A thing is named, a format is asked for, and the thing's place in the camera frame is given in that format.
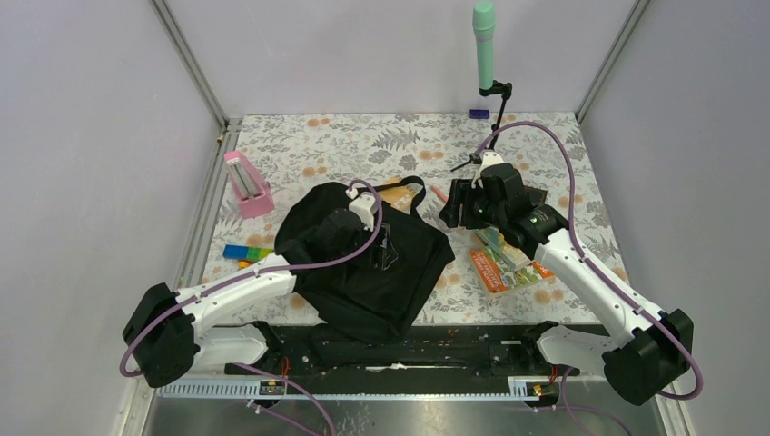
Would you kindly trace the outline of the black fabric student bag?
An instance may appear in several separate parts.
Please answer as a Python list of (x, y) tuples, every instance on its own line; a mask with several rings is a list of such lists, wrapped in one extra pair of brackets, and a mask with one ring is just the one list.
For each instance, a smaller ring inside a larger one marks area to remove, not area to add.
[[(343, 205), (342, 183), (309, 190), (281, 223), (275, 252), (301, 263), (312, 259), (307, 237), (322, 217)], [(426, 187), (404, 213), (383, 204), (384, 222), (373, 246), (343, 265), (303, 272), (295, 292), (337, 331), (362, 342), (404, 338), (455, 255), (448, 236), (419, 215)]]

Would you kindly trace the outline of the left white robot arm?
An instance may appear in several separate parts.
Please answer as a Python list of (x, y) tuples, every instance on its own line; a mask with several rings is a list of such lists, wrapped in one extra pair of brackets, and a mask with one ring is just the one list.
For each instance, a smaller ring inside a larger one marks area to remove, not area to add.
[(118, 364), (126, 378), (143, 377), (152, 388), (175, 382), (189, 372), (205, 372), (229, 363), (250, 364), (269, 373), (281, 364), (280, 346), (253, 326), (229, 325), (239, 312), (292, 293), (301, 273), (349, 263), (376, 241), (384, 222), (383, 201), (376, 188), (353, 180), (343, 189), (337, 222), (361, 231), (366, 240), (342, 256), (301, 263), (273, 252), (253, 265), (208, 284), (172, 290), (158, 283), (142, 296), (123, 327), (126, 350)]

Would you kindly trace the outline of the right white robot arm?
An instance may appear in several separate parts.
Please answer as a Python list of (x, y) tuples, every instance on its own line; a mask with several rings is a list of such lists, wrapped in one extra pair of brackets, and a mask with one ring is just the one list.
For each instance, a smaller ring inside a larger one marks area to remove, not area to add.
[(439, 217), (450, 228), (497, 229), (562, 281), (606, 330), (599, 335), (542, 322), (520, 351), (529, 372), (559, 365), (601, 375), (622, 399), (642, 405), (695, 369), (692, 320), (681, 310), (664, 311), (619, 279), (567, 218), (532, 202), (520, 172), (499, 154), (485, 152), (473, 178), (452, 180)]

